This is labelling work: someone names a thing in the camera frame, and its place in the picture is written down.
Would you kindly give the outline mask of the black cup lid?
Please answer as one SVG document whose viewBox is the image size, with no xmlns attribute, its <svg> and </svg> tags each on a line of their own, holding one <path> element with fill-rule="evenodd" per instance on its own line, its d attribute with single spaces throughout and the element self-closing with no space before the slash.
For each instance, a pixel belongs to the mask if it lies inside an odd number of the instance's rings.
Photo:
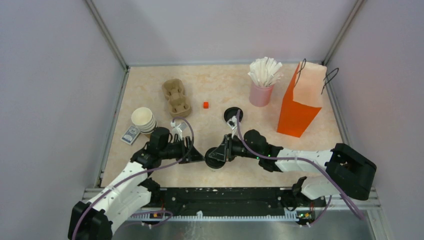
<svg viewBox="0 0 424 240">
<path fill-rule="evenodd" d="M 225 148 L 211 147 L 205 153 L 205 163 L 212 169 L 220 169 L 228 161 L 228 156 L 225 153 Z"/>
<path fill-rule="evenodd" d="M 223 118 L 224 120 L 227 122 L 229 120 L 231 120 L 234 116 L 237 115 L 238 111 L 240 111 L 239 113 L 239 121 L 241 122 L 244 116 L 244 112 L 241 108 L 237 107 L 237 106 L 233 106 L 233 107 L 229 107 L 225 110 L 224 114 L 223 114 Z"/>
</svg>

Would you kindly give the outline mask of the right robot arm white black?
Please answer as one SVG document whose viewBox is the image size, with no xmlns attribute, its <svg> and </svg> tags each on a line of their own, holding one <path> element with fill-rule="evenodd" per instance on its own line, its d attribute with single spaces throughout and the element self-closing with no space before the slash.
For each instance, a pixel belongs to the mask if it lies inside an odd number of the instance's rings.
<svg viewBox="0 0 424 240">
<path fill-rule="evenodd" d="M 218 147 L 205 154 L 206 164 L 219 169 L 236 157 L 257 159 L 268 172 L 309 172 L 315 177 L 301 177 L 293 192 L 293 200 L 299 206 L 307 206 L 322 196 L 340 194 L 349 198 L 368 200 L 377 166 L 368 158 L 345 143 L 319 151 L 291 150 L 275 146 L 255 130 L 249 130 L 243 138 L 226 134 Z"/>
</svg>

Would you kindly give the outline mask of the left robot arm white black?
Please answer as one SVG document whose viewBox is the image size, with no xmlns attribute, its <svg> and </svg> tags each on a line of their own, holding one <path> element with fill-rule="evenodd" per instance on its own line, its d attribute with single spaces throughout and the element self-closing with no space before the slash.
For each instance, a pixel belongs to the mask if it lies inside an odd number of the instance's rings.
<svg viewBox="0 0 424 240">
<path fill-rule="evenodd" d="M 162 160 L 175 159 L 178 164 L 204 161 L 191 137 L 170 136 L 165 127 L 154 129 L 145 146 L 108 186 L 88 202 L 79 201 L 73 207 L 67 234 L 70 240 L 110 240 L 141 207 L 156 206 L 161 198 L 159 185 L 149 175 L 164 169 Z"/>
</svg>

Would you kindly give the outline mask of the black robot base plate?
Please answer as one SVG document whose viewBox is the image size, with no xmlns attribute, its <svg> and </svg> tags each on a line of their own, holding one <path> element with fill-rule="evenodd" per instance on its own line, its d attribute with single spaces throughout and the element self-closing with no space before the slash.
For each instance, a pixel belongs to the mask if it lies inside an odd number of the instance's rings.
<svg viewBox="0 0 424 240">
<path fill-rule="evenodd" d="M 149 207 L 177 216 L 280 216 L 285 211 L 325 207 L 324 199 L 310 200 L 285 187 L 168 187 L 152 194 Z"/>
</svg>

